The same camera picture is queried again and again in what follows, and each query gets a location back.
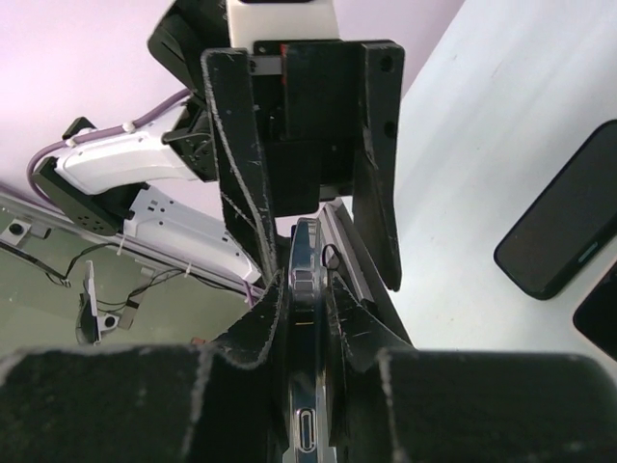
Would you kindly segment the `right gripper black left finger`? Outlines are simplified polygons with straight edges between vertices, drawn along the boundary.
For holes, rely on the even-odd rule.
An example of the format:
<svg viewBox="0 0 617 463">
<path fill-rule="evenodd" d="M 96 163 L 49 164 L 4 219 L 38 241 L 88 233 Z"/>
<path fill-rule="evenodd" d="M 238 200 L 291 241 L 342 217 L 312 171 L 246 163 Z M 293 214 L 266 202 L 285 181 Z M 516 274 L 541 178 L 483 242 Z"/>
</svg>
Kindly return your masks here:
<svg viewBox="0 0 617 463">
<path fill-rule="evenodd" d="M 1 362 L 5 462 L 279 462 L 288 446 L 275 337 L 287 294 L 204 345 L 32 348 Z"/>
</svg>

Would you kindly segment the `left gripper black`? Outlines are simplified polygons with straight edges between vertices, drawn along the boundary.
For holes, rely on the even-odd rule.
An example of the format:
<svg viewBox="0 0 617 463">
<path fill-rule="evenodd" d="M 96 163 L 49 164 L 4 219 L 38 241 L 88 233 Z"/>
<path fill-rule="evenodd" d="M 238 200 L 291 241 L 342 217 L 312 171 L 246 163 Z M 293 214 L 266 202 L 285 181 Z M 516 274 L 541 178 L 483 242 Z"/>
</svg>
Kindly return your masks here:
<svg viewBox="0 0 617 463">
<path fill-rule="evenodd" d="M 274 217 L 312 213 L 354 175 L 354 225 L 397 291 L 404 48 L 341 37 L 233 48 L 226 2 L 175 1 L 148 39 L 151 56 L 190 93 L 164 144 L 198 178 L 218 181 L 228 232 L 265 283 L 278 271 Z"/>
</svg>

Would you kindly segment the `teal phone black screen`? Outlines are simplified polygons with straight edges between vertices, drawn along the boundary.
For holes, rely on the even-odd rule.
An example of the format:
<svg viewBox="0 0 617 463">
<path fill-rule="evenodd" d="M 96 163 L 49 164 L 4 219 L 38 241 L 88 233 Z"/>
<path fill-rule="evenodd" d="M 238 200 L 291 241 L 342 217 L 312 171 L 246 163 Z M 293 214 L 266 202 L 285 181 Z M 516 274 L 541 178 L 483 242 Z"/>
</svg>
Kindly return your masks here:
<svg viewBox="0 0 617 463">
<path fill-rule="evenodd" d="M 616 235 L 616 121 L 598 126 L 497 244 L 494 261 L 548 300 Z"/>
</svg>

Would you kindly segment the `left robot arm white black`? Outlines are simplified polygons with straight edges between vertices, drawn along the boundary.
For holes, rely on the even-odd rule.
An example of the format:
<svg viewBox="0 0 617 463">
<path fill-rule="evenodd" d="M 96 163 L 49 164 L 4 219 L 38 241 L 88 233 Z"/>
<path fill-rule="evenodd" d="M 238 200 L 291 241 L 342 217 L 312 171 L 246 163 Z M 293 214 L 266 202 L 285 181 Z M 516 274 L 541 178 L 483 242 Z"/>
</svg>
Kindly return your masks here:
<svg viewBox="0 0 617 463">
<path fill-rule="evenodd" d="M 365 250 L 399 289 L 400 44 L 344 40 L 330 1 L 176 1 L 148 51 L 183 90 L 107 129 L 77 119 L 29 165 L 41 195 L 88 232 L 248 282 L 285 264 L 279 218 L 351 197 Z"/>
</svg>

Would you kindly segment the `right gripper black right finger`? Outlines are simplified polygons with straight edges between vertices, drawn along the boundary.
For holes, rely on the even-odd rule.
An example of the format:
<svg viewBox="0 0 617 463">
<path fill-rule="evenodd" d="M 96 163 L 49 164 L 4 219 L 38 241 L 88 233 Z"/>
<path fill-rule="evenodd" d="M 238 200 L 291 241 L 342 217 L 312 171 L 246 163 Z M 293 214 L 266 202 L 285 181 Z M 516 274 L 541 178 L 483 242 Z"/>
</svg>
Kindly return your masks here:
<svg viewBox="0 0 617 463">
<path fill-rule="evenodd" d="M 612 462 L 616 389 L 573 354 L 413 348 L 336 274 L 329 439 L 342 462 Z"/>
</svg>

